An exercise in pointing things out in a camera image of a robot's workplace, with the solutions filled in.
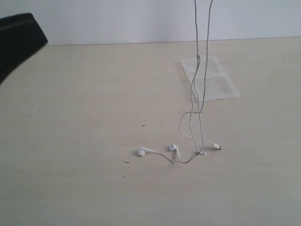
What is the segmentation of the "clear plastic storage case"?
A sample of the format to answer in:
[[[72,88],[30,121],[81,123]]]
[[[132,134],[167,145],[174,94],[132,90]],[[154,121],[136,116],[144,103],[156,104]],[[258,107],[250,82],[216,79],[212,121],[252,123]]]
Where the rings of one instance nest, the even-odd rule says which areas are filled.
[[[207,60],[202,55],[199,68],[196,58],[182,60],[182,67],[189,82],[195,81],[192,91],[196,100],[207,102],[239,96],[239,90],[214,55]]]

